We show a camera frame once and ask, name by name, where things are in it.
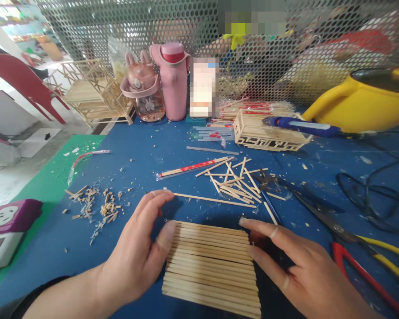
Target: pink thermos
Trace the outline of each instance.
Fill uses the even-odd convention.
[[[186,116],[191,56],[184,51],[181,43],[153,44],[149,47],[149,53],[160,67],[167,118],[171,121],[183,120]]]

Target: perforated metal panel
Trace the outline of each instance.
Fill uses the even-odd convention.
[[[215,0],[47,0],[38,6],[74,60],[103,58],[110,66],[109,36],[136,54],[178,41],[193,56],[219,57],[221,98],[310,105],[352,70],[399,64],[399,1],[286,0],[286,33],[248,35],[234,52],[219,34]]]

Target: yellow kettle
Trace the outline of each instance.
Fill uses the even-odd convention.
[[[343,132],[384,131],[399,125],[399,69],[353,71],[303,114]]]

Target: red chair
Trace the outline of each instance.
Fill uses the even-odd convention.
[[[0,77],[21,93],[49,121],[51,119],[36,103],[40,104],[59,123],[65,124],[63,118],[53,108],[51,101],[55,97],[66,109],[70,108],[58,95],[47,88],[43,81],[24,62],[12,55],[0,54]]]

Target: blue tabletop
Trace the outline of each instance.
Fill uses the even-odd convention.
[[[101,220],[99,211],[104,198],[102,195],[96,198],[96,214],[92,223],[85,219],[72,220],[71,216],[79,214],[81,206],[78,202],[70,201],[62,190],[62,200],[0,285],[0,306],[29,293],[53,278],[77,275],[104,262],[116,245],[137,203],[147,191],[167,187],[176,193],[219,198],[209,178],[195,178],[195,172],[161,181],[155,179],[157,172],[224,156],[187,150],[186,146],[221,148],[216,142],[197,142],[190,137],[190,127],[184,121],[151,125],[136,120],[132,126],[116,124],[100,147],[111,150],[111,153],[92,156],[83,170],[75,175],[70,190],[77,191],[85,185],[95,184],[101,188],[101,192],[105,188],[109,188],[115,194],[122,191],[120,204],[125,208],[125,214],[119,214],[115,222],[106,224],[90,246],[90,237],[97,222]],[[384,135],[375,138],[374,141],[399,155],[399,134]],[[306,182],[315,194],[343,207],[346,213],[337,215],[336,218],[349,231],[399,247],[399,235],[373,228],[340,191],[335,178],[337,173],[347,172],[358,179],[364,179],[375,169],[394,160],[388,154],[357,141],[343,139],[316,138],[298,152],[285,153],[242,148],[234,142],[227,144],[227,150],[242,152],[236,156],[236,162],[244,156],[252,159],[246,164],[248,170],[267,167],[268,172],[280,175],[296,185]],[[215,172],[224,173],[226,169],[222,166],[215,169]],[[383,172],[374,182],[399,191],[399,165]],[[133,190],[127,192],[130,187],[133,187]],[[332,236],[295,198],[285,202],[272,199],[272,203],[285,227],[320,243],[331,252]],[[271,222],[263,204],[258,207],[259,210],[254,211],[241,206],[176,198],[164,206],[163,217],[156,221],[153,238],[164,224],[164,220],[170,218],[235,229],[240,228],[238,221],[242,216]],[[69,212],[62,214],[61,212],[67,208]],[[395,220],[399,224],[399,213],[396,214]],[[357,245],[349,245],[348,249],[399,302],[399,279]],[[399,256],[385,250],[383,253],[399,266]],[[347,263],[345,266],[350,281],[367,303],[384,316],[395,318],[393,311],[380,296]],[[257,265],[255,267],[263,318],[301,317],[261,269]],[[124,306],[112,318],[236,317],[224,311],[163,296],[161,286],[162,274],[139,300]]]

